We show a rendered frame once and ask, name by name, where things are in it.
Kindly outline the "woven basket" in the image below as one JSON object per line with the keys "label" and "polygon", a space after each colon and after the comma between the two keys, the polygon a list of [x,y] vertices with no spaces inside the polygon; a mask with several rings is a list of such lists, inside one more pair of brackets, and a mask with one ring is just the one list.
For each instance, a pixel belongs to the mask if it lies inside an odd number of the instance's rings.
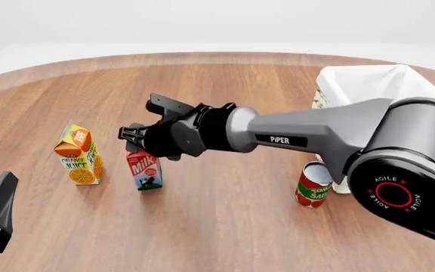
{"label": "woven basket", "polygon": [[388,99],[390,106],[360,158],[366,162],[397,160],[407,172],[417,168],[416,186],[435,191],[435,86],[406,65],[327,66],[316,79],[312,108],[349,106]]}

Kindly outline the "tomato sauce can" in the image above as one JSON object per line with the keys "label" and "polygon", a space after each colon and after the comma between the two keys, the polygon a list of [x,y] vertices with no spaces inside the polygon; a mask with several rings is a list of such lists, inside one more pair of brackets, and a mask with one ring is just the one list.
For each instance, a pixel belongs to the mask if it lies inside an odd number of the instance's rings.
{"label": "tomato sauce can", "polygon": [[332,176],[323,162],[308,162],[299,177],[295,198],[307,208],[319,208],[324,203],[332,182]]}

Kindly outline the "red and white milk carton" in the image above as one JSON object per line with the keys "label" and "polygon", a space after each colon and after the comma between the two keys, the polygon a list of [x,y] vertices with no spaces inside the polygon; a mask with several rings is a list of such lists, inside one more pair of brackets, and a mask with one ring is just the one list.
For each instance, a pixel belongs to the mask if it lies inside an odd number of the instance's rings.
{"label": "red and white milk carton", "polygon": [[158,158],[139,149],[136,153],[128,151],[126,160],[139,191],[162,187],[162,169]]}

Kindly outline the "orange juice carton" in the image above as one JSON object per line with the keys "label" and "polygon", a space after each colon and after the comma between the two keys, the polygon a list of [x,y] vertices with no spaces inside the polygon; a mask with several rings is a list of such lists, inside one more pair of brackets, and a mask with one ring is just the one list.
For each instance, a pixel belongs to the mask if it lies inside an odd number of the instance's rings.
{"label": "orange juice carton", "polygon": [[54,152],[75,185],[97,185],[103,176],[103,160],[86,128],[68,122]]}

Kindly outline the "white cloth basket liner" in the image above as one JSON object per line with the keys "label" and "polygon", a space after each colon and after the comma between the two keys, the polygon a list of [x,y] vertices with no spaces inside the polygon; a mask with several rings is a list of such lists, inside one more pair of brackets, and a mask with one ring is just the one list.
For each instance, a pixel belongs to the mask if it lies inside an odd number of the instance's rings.
{"label": "white cloth basket liner", "polygon": [[411,97],[435,99],[435,86],[407,65],[327,66],[316,78],[312,108],[346,106],[361,101]]}

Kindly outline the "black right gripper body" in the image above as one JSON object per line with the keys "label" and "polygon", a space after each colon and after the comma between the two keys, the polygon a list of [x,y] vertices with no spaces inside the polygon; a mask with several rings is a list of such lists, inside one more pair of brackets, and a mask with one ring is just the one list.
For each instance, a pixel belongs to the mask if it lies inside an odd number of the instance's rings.
{"label": "black right gripper body", "polygon": [[149,126],[142,124],[133,123],[130,126],[122,126],[119,129],[119,140],[124,140],[125,142],[133,142],[139,148],[144,148],[145,134]]}

